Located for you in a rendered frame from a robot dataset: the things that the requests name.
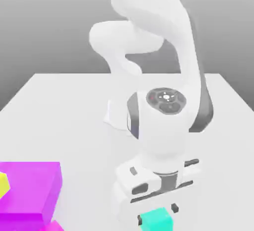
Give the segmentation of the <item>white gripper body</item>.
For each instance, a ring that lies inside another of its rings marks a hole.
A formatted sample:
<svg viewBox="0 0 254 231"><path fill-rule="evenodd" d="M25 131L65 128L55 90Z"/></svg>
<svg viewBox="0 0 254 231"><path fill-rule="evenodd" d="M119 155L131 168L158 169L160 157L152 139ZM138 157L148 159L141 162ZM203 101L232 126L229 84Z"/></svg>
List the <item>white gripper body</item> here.
<svg viewBox="0 0 254 231"><path fill-rule="evenodd" d="M192 190L195 183L192 180L181 183L169 191L158 190L145 195L128 196L118 181L113 185L113 219L118 223L137 223L137 216L155 210L166 208L170 214L171 204L181 206L181 197L186 200L184 193Z"/></svg>

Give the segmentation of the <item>small teal cube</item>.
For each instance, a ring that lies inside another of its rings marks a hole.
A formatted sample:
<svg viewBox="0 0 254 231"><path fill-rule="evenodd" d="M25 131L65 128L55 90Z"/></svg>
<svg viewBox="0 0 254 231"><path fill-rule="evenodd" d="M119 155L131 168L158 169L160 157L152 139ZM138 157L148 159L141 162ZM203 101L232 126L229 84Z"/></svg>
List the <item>small teal cube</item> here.
<svg viewBox="0 0 254 231"><path fill-rule="evenodd" d="M173 231L174 221L168 211L163 208L143 213L140 216L141 231Z"/></svg>

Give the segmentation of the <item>small pink cube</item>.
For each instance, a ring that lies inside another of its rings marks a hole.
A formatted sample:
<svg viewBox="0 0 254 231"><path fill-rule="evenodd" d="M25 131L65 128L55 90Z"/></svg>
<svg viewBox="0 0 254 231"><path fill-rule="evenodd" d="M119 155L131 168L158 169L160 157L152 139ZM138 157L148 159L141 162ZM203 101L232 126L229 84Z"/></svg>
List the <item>small pink cube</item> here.
<svg viewBox="0 0 254 231"><path fill-rule="evenodd" d="M38 231L64 231L64 229L61 227L61 225L56 221L52 221L49 224L43 226Z"/></svg>

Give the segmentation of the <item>small yellow cube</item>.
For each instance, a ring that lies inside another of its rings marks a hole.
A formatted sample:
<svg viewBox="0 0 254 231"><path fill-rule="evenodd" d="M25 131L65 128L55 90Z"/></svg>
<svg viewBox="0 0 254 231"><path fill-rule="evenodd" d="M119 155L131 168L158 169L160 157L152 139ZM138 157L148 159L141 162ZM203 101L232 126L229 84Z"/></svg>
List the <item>small yellow cube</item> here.
<svg viewBox="0 0 254 231"><path fill-rule="evenodd" d="M8 177L5 173L0 172L0 199L3 198L10 190Z"/></svg>

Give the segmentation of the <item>large magenta box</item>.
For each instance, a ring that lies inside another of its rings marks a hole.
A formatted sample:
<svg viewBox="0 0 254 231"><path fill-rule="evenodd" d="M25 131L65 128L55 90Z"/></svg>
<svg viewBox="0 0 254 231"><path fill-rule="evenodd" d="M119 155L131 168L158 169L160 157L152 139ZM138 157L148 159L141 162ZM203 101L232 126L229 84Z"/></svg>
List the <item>large magenta box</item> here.
<svg viewBox="0 0 254 231"><path fill-rule="evenodd" d="M0 162L10 190L0 199L0 231L39 231L51 222L63 177L59 162Z"/></svg>

